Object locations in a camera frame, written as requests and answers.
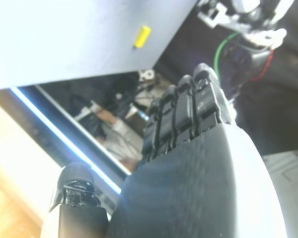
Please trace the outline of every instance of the back of robotic hand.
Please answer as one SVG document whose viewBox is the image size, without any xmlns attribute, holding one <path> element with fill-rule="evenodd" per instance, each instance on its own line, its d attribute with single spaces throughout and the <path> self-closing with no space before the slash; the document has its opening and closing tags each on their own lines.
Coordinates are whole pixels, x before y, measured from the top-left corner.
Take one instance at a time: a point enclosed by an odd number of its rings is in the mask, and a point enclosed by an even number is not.
<svg viewBox="0 0 298 238">
<path fill-rule="evenodd" d="M 231 119 L 211 68 L 201 64 L 178 87 L 170 86 L 149 113 L 144 158 L 126 179 L 110 223 L 91 187 L 92 202 L 77 204 L 67 196 L 77 198 L 80 187 L 68 193 L 60 185 L 61 199 L 53 200 L 50 213 L 57 209 L 57 219 L 45 222 L 42 234 L 51 224 L 58 229 L 41 237 L 287 237 L 271 178 L 249 136 Z M 78 175 L 60 177 L 59 184 Z"/>
</svg>

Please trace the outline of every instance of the red wire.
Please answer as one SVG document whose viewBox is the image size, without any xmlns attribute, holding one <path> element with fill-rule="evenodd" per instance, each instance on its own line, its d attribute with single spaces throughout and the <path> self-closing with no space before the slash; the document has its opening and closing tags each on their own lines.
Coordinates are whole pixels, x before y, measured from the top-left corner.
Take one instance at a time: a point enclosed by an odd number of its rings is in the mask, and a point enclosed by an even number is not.
<svg viewBox="0 0 298 238">
<path fill-rule="evenodd" d="M 265 66 L 263 67 L 263 70 L 261 71 L 261 73 L 257 77 L 251 78 L 250 81 L 259 81 L 265 76 L 270 64 L 272 63 L 273 57 L 274 57 L 274 51 L 271 50 L 270 55 L 268 56 L 268 59 L 265 63 Z"/>
</svg>

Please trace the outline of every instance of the yellow object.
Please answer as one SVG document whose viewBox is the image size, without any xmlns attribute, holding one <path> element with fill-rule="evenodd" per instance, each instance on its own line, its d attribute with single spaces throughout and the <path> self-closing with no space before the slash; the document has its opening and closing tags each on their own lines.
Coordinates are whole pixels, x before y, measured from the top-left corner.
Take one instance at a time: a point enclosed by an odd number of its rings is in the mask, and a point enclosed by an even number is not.
<svg viewBox="0 0 298 238">
<path fill-rule="evenodd" d="M 134 43 L 134 46 L 136 48 L 141 48 L 142 46 L 144 46 L 149 34 L 151 32 L 151 28 L 150 27 L 147 27 L 147 26 L 142 26 L 138 36 L 137 36 L 137 39 Z"/>
</svg>

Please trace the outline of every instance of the glowing light strip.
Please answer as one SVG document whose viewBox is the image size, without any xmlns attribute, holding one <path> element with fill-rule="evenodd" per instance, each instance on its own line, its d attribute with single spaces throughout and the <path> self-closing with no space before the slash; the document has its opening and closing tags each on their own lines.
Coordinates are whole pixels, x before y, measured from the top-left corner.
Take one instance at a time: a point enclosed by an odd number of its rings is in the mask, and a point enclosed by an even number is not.
<svg viewBox="0 0 298 238">
<path fill-rule="evenodd" d="M 10 90 L 78 157 L 91 166 L 91 168 L 108 184 L 116 193 L 121 193 L 121 188 L 115 184 L 96 164 L 94 164 L 70 139 L 68 139 L 17 87 Z"/>
</svg>

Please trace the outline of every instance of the led light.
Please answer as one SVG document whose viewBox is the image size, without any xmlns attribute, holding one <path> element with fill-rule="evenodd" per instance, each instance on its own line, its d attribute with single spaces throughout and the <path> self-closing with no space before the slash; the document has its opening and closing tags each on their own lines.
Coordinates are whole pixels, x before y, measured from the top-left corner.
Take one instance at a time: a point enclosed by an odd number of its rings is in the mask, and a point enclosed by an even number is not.
<svg viewBox="0 0 298 238">
<path fill-rule="evenodd" d="M 94 164 L 70 139 L 68 139 L 17 87 L 10 90 L 78 157 L 91 166 L 91 168 L 108 184 L 116 193 L 121 193 L 121 188 L 115 184 L 96 164 Z"/>
</svg>

